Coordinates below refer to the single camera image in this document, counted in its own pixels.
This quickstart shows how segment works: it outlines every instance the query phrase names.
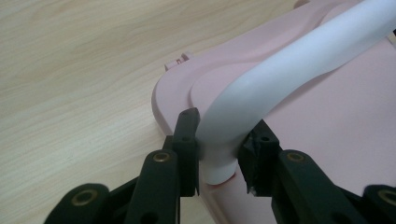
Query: wood grain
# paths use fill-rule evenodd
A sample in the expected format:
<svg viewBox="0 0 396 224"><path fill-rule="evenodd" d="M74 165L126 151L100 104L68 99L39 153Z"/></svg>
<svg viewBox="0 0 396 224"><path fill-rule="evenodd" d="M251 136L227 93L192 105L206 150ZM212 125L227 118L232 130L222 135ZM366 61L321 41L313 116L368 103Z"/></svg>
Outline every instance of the wood grain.
<svg viewBox="0 0 396 224"><path fill-rule="evenodd" d="M291 10L291 0L0 2L0 223L43 223L70 189L139 175L164 136L163 65ZM213 223L198 198L182 223Z"/></svg>

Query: light wood surface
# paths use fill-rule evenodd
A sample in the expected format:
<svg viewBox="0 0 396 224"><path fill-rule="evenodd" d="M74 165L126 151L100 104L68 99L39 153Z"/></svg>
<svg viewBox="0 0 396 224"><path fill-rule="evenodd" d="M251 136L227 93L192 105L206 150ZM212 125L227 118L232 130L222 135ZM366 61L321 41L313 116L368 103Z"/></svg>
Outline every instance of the light wood surface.
<svg viewBox="0 0 396 224"><path fill-rule="evenodd" d="M293 0L0 1L0 223L43 223L70 189L139 175L164 136L163 65L292 9ZM213 223L199 198L182 223Z"/></svg>

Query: wooden table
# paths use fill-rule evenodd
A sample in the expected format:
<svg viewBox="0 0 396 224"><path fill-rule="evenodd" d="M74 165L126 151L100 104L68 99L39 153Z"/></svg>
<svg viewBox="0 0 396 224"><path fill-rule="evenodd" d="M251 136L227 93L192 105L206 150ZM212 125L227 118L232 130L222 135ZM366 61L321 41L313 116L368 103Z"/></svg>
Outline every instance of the wooden table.
<svg viewBox="0 0 396 224"><path fill-rule="evenodd" d="M164 136L163 65L292 9L292 0L0 2L0 223L43 223L70 189L139 175ZM182 223L213 223L199 198Z"/></svg>

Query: pink plastic surface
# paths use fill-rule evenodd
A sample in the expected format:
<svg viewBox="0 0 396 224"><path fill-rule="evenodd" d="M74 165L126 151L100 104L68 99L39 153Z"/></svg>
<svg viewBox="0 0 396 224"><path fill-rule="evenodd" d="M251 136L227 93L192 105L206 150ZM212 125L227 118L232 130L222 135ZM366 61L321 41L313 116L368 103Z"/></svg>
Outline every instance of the pink plastic surface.
<svg viewBox="0 0 396 224"><path fill-rule="evenodd" d="M153 113L163 132L173 133L184 109L198 107L203 115L236 77L356 3L311 1L170 66L152 95ZM370 184L396 186L395 99L396 49L384 39L304 84L264 119L283 148L308 153L334 184L361 194ZM201 192L218 223L275 223L271 200L247 195L239 170L219 186L201 183Z"/></svg>

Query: curved white handle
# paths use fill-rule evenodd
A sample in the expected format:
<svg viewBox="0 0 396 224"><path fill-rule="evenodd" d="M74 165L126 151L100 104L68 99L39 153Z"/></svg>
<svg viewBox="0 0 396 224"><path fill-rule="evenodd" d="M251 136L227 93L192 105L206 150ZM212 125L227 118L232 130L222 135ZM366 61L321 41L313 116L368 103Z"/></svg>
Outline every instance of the curved white handle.
<svg viewBox="0 0 396 224"><path fill-rule="evenodd" d="M248 132L310 79L347 63L396 28L396 0L365 0L283 48L231 83L204 114L197 140L204 181L220 184Z"/></svg>

